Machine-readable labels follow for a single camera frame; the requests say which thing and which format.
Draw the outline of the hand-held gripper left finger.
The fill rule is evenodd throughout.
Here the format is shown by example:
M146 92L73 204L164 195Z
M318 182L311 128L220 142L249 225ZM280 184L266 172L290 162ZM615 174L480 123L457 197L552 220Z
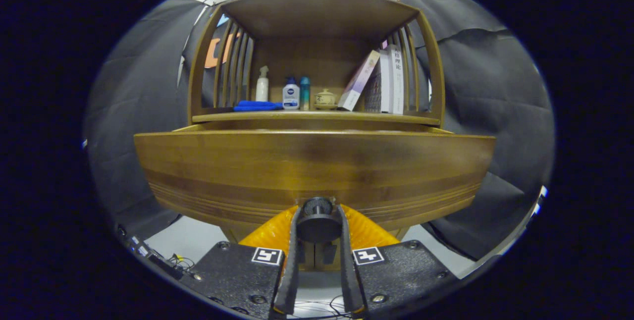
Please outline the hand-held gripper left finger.
M253 319L285 320L295 312L300 215L301 207L294 206L240 243L216 243L180 283L225 310Z

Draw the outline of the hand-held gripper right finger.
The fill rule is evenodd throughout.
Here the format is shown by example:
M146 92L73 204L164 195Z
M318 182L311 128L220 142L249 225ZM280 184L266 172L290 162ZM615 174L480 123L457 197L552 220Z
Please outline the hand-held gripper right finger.
M422 310L458 286L421 241L353 248L346 207L339 205L340 275L344 309L353 319L391 320Z

